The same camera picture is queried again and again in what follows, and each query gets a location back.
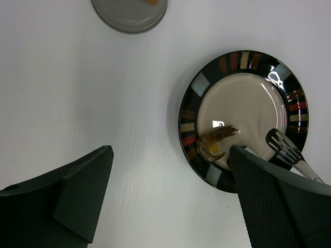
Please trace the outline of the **brown cooked shrimp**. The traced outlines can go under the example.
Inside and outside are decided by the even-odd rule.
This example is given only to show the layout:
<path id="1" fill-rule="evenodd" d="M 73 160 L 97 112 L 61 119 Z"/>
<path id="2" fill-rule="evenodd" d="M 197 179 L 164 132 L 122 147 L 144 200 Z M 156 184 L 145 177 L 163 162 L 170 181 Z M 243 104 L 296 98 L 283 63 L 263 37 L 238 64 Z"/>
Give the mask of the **brown cooked shrimp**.
<path id="1" fill-rule="evenodd" d="M 212 152 L 212 147 L 217 145 L 218 142 L 222 141 L 225 138 L 234 136 L 238 129 L 234 126 L 223 126 L 213 128 L 210 132 L 204 133 L 199 136 L 196 148 L 198 154 L 208 162 L 215 162 L 220 160 L 226 154 L 225 152 L 215 154 Z"/>

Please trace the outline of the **grey container lid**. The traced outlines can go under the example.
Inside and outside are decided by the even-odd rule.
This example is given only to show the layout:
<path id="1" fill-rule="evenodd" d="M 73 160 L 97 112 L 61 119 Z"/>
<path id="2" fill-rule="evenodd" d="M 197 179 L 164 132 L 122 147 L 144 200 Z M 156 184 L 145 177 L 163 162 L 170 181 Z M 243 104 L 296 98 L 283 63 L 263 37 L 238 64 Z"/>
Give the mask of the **grey container lid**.
<path id="1" fill-rule="evenodd" d="M 168 1 L 93 0 L 91 3 L 107 26 L 131 35 L 156 27 L 168 7 Z"/>

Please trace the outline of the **metal serving tongs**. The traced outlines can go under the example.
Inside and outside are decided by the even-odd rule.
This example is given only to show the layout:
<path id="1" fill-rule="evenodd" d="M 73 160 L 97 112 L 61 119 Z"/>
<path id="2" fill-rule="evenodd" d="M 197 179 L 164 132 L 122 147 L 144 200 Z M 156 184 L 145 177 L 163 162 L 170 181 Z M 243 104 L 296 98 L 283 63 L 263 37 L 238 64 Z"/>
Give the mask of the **metal serving tongs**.
<path id="1" fill-rule="evenodd" d="M 306 162 L 296 145 L 280 130 L 275 128 L 270 129 L 266 135 L 265 141 L 276 153 L 276 157 L 282 162 L 295 168 L 306 178 L 325 183 Z"/>

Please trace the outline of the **black patterned round plate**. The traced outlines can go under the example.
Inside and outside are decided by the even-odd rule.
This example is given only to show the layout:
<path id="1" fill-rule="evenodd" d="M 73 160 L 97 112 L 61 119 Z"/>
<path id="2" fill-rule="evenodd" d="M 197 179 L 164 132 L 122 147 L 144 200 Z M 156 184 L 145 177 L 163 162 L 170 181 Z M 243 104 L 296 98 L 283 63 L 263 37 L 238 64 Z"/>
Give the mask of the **black patterned round plate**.
<path id="1" fill-rule="evenodd" d="M 233 135 L 210 148 L 222 158 L 204 160 L 197 152 L 199 137 L 229 126 Z M 232 145 L 249 146 L 264 160 L 290 169 L 265 137 L 276 128 L 302 150 L 308 126 L 308 102 L 295 74 L 280 60 L 250 50 L 230 52 L 205 65 L 186 89 L 178 117 L 179 142 L 189 165 L 207 184 L 228 193 L 237 192 L 228 166 Z"/>

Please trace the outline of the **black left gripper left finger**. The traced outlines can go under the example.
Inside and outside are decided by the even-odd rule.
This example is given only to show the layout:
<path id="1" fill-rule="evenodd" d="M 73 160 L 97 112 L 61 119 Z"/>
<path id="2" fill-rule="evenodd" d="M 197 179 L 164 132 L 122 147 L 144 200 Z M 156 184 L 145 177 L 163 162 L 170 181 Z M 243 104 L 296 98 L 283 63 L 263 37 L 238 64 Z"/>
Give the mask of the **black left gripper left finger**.
<path id="1" fill-rule="evenodd" d="M 102 146 L 67 165 L 1 190 L 1 247 L 88 247 L 113 163 Z"/>

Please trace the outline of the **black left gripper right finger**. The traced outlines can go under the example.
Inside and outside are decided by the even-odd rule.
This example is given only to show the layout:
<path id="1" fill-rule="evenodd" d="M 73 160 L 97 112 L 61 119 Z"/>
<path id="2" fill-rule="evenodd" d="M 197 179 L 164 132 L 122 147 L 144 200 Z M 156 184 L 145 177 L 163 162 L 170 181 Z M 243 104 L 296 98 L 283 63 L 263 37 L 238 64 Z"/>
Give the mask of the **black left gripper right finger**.
<path id="1" fill-rule="evenodd" d="M 330 247 L 330 186 L 230 148 L 252 247 Z"/>

